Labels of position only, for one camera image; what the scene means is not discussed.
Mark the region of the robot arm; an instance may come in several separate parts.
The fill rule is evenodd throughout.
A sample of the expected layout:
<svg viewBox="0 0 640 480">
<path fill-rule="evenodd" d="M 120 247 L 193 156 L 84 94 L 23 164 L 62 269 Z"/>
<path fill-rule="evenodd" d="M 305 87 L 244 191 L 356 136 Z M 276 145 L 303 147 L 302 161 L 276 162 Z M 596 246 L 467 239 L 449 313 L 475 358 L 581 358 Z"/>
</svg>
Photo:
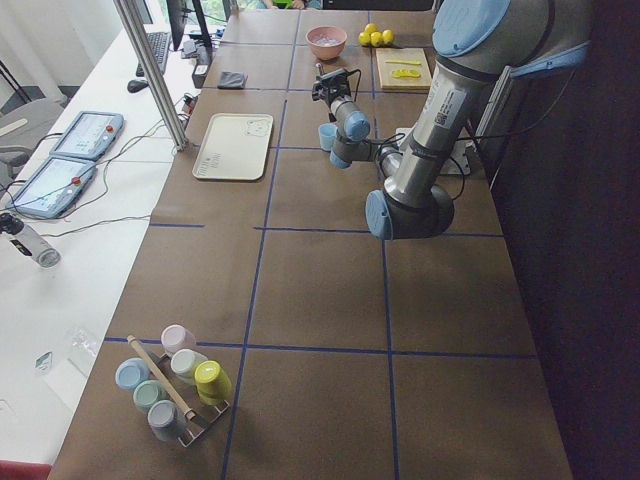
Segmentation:
<svg viewBox="0 0 640 480">
<path fill-rule="evenodd" d="M 546 76 L 584 62 L 593 22 L 590 1 L 447 1 L 433 26 L 435 68 L 427 100 L 407 136 L 371 140 L 349 71 L 320 72 L 312 98 L 337 124 L 330 161 L 378 164 L 384 185 L 368 194 L 365 216 L 382 240 L 437 236 L 450 226 L 454 203 L 436 179 L 482 90 L 505 68 L 514 77 Z"/>
</svg>

